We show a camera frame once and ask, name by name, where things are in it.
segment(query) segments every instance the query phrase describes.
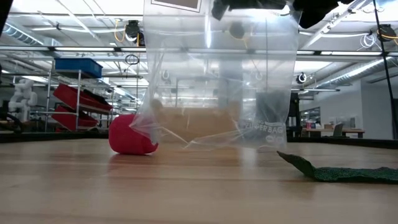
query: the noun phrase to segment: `green scouring pad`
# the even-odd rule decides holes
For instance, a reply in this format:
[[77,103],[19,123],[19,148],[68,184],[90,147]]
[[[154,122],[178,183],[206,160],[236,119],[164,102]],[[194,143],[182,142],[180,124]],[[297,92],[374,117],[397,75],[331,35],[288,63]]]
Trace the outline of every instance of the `green scouring pad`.
[[351,169],[337,167],[316,168],[304,158],[279,152],[281,158],[292,164],[307,177],[320,182],[367,182],[398,184],[398,169],[381,167],[378,169]]

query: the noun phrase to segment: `ceiling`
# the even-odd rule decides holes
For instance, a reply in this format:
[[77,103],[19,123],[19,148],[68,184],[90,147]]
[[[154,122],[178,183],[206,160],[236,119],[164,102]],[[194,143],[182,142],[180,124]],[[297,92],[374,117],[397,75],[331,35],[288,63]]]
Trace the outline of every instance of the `ceiling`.
[[[144,5],[146,5],[146,13],[156,14],[158,17],[148,17],[146,19],[146,26],[144,30],[146,35],[146,40],[151,41],[152,46],[160,46],[161,44],[167,44],[172,47],[179,47],[179,44],[188,45],[194,48],[206,48],[207,37],[206,37],[206,26],[207,23],[213,23],[211,27],[212,33],[212,47],[211,48],[221,48],[221,49],[245,49],[245,43],[241,40],[232,39],[229,34],[226,34],[225,30],[228,29],[230,24],[228,23],[228,18],[224,20],[224,23],[213,22],[214,19],[206,21],[204,17],[186,17],[194,13],[191,12],[181,12],[175,9],[169,9],[167,7],[154,7],[150,8],[148,6],[150,0],[118,0],[117,2],[109,0],[40,0],[32,1],[28,0],[14,0],[12,9],[8,18],[8,23],[23,29],[24,32],[28,33],[33,37],[38,39],[46,40],[46,43],[52,39],[55,39],[60,45],[63,46],[80,46],[80,47],[133,47],[135,44],[124,38],[123,41],[117,41],[115,35],[119,39],[123,38],[123,32],[113,32],[114,29],[123,29],[124,25],[128,20],[139,20],[142,22],[142,15],[144,14]],[[363,34],[369,33],[370,30],[376,30],[376,21],[374,13],[369,13],[372,10],[372,6],[366,6],[360,10],[355,11],[344,18],[341,22],[335,24],[331,30],[315,41],[308,47],[301,48],[305,43],[312,38],[312,35],[319,31],[323,26],[328,24],[332,19],[338,15],[339,12],[343,12],[348,6],[341,6],[329,13],[324,20],[322,20],[317,25],[311,27],[310,29],[303,30],[300,28],[301,34],[295,34],[296,30],[289,26],[282,26],[280,24],[274,25],[273,23],[268,24],[271,29],[276,30],[278,33],[284,34],[280,37],[270,37],[270,44],[267,45],[267,49],[285,49],[293,52],[294,48],[301,50],[347,50],[347,51],[380,51],[378,45],[379,41],[376,40],[372,46],[367,46],[364,48],[361,45],[361,38],[364,38]],[[156,9],[157,11],[150,12],[149,9]],[[76,15],[76,18],[81,21],[80,23],[74,19],[70,13]],[[169,18],[167,15],[175,14],[175,17]],[[379,13],[380,21],[382,24],[391,24],[393,29],[398,28],[398,16],[396,16],[396,10],[393,5],[389,7],[380,8]],[[116,20],[119,19],[120,22],[116,26]],[[56,25],[59,24],[61,30],[55,29]],[[82,26],[86,26],[92,32],[95,32],[95,38],[92,34],[87,32]],[[250,42],[246,43],[249,47],[260,49],[264,48],[264,35],[261,36],[262,25],[259,25],[258,32],[256,35],[259,37],[253,38]],[[151,35],[151,31],[161,30],[167,32],[181,33],[186,32],[189,34],[200,33],[197,37],[184,36],[184,35],[173,35],[165,40],[162,40],[164,36],[161,35]],[[298,42],[294,41],[294,35],[298,35]],[[24,45],[19,40],[8,35],[2,35],[0,39],[1,45]],[[386,49],[390,51],[398,51],[397,45],[394,41],[386,43]],[[22,58],[26,58],[31,62],[36,63],[42,67],[51,68],[52,60],[47,55],[40,54],[38,52],[7,52],[9,54],[14,54]],[[146,53],[136,54],[141,58],[141,63],[139,65],[128,65],[124,63],[124,57],[127,54],[124,53],[102,53],[102,52],[64,52],[62,57],[114,57],[118,58],[117,62],[112,62],[109,60],[97,60],[100,65],[104,67],[104,73],[108,75],[135,75],[141,74],[144,80],[140,80],[140,85],[148,85],[151,78],[148,74],[148,64]],[[191,56],[190,54],[184,54],[181,57],[176,57],[174,55],[166,55],[165,60],[170,59],[170,61],[165,62],[162,65],[164,68],[168,68],[171,73],[187,73],[192,72],[192,74],[203,74],[203,68],[205,72],[220,69],[220,63],[224,58],[216,55],[211,60],[203,60],[196,56]],[[269,59],[269,63],[265,63],[266,58],[264,56],[258,57],[246,57],[243,60],[243,70],[253,71],[257,70],[263,72],[262,68],[266,70],[272,67],[272,63],[277,63],[280,59]],[[0,60],[9,60],[7,57],[1,57]],[[288,55],[285,63],[282,67],[277,67],[277,72],[289,70],[294,66],[294,74],[299,74],[304,72],[312,76],[314,80],[320,82],[322,79],[329,77],[336,71],[346,68],[355,62],[356,58],[351,57],[350,60],[342,61],[339,60],[329,60],[323,58],[316,58],[303,60],[300,59],[295,62],[294,55]],[[110,78],[110,82],[118,85],[123,84],[133,84],[136,83],[135,78]],[[133,88],[128,88],[128,91],[135,93],[136,90]]]

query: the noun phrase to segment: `wooden table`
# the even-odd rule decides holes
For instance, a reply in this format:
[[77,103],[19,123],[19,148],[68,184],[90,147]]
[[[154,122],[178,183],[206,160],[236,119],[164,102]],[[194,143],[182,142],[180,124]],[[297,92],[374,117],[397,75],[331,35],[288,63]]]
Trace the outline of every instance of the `wooden table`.
[[[321,137],[322,132],[333,132],[333,129],[307,129],[303,128],[304,132],[309,133],[309,137]],[[363,134],[365,133],[365,130],[362,129],[353,129],[353,128],[343,128],[343,136],[346,136],[347,133],[354,133],[358,134],[358,138],[363,138]]]
[[[398,151],[289,144],[315,166],[398,168]],[[397,223],[398,186],[304,177],[274,149],[119,156],[107,140],[0,144],[0,223]]]

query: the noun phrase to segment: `white robot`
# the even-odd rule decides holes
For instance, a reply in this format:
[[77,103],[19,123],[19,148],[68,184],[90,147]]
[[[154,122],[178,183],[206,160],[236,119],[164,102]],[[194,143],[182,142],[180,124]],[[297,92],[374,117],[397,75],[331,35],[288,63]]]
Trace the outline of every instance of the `white robot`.
[[20,80],[18,84],[15,84],[14,96],[8,103],[10,112],[15,112],[18,108],[21,109],[21,112],[16,115],[21,122],[29,121],[30,107],[37,104],[37,94],[32,91],[33,84],[32,80]]

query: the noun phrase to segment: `plastic bag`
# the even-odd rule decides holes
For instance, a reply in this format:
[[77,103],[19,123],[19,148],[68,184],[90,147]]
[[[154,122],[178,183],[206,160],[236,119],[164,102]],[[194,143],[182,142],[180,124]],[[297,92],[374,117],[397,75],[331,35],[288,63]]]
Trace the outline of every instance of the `plastic bag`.
[[297,13],[240,9],[219,21],[211,0],[199,12],[154,1],[144,7],[150,85],[131,128],[184,147],[285,147]]

